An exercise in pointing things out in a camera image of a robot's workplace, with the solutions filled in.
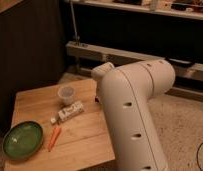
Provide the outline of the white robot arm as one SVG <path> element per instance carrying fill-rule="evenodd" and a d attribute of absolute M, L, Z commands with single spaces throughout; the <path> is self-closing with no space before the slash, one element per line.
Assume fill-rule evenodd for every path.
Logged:
<path fill-rule="evenodd" d="M 116 67 L 107 62 L 91 71 L 102 105 L 118 171 L 169 171 L 148 100 L 164 94 L 175 81 L 165 60 Z"/>

